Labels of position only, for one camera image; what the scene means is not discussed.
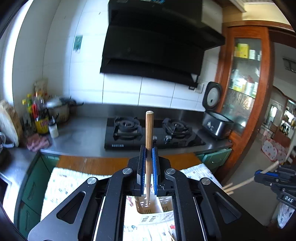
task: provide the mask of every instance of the brown wooden tabletop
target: brown wooden tabletop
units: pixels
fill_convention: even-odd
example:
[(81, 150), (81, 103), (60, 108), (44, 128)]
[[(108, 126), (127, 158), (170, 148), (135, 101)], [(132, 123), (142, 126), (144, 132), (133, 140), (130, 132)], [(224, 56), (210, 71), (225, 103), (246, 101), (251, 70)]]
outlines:
[[(201, 164), (194, 153), (163, 156), (170, 160), (172, 168), (177, 170)], [(95, 175), (112, 175), (127, 166), (129, 158), (89, 158), (60, 156), (57, 167)]]

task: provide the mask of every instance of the electrical outlet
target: electrical outlet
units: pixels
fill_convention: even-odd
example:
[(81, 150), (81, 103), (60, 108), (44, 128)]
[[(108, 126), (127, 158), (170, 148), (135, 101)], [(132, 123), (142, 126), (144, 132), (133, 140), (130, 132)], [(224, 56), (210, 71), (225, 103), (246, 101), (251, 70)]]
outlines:
[(195, 88), (195, 92), (197, 92), (198, 94), (201, 94), (203, 86), (204, 84), (198, 84), (197, 88)]

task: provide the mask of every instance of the metal backsplash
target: metal backsplash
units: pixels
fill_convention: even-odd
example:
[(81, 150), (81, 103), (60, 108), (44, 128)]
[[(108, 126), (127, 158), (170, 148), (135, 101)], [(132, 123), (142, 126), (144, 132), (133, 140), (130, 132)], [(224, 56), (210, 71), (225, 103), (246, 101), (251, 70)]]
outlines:
[(190, 110), (175, 110), (155, 107), (128, 106), (128, 105), (112, 105), (112, 104), (84, 104), (83, 106), (75, 107), (71, 112), (76, 116), (84, 117), (115, 117), (115, 116), (133, 116), (139, 119), (145, 118), (145, 113), (148, 110), (154, 112), (155, 119), (177, 119), (185, 122), (201, 122), (203, 112)]

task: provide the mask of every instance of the yellow wall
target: yellow wall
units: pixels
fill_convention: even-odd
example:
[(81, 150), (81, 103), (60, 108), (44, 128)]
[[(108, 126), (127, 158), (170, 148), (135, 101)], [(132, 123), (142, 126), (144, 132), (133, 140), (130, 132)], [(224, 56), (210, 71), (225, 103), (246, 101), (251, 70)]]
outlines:
[(241, 13), (236, 7), (223, 8), (223, 22), (239, 20), (265, 20), (289, 24), (288, 20), (274, 3), (245, 4), (245, 13)]

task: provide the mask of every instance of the pink rag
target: pink rag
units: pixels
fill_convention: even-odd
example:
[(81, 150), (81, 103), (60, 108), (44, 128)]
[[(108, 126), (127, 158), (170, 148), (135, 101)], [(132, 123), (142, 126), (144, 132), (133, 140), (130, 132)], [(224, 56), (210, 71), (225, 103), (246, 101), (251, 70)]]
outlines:
[(27, 148), (30, 151), (38, 151), (49, 146), (47, 137), (42, 137), (39, 134), (34, 134), (27, 138)]

